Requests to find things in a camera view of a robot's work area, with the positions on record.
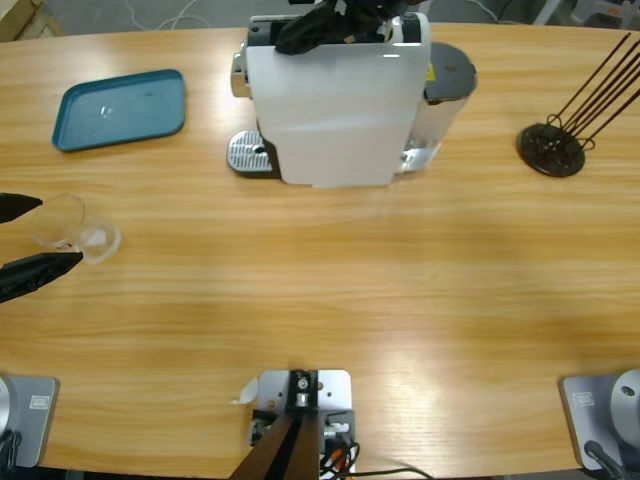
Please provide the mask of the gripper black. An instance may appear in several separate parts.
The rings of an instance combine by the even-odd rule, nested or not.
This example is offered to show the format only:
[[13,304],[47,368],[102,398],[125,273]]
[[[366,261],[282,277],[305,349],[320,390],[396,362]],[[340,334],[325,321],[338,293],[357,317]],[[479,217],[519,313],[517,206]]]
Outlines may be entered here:
[[[422,0],[325,1],[280,30],[276,51],[300,55],[344,38],[346,44],[385,43],[393,35],[390,19],[422,3]],[[350,34],[350,23],[380,24]]]

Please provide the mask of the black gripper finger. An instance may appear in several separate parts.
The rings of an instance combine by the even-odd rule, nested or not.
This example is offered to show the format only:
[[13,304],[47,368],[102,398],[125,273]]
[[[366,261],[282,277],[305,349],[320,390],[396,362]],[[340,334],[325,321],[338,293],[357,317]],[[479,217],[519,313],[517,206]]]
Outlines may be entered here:
[[16,193],[1,193],[0,223],[11,222],[42,204],[43,201],[36,197]]
[[39,253],[1,267],[1,302],[37,291],[83,260],[81,252]]

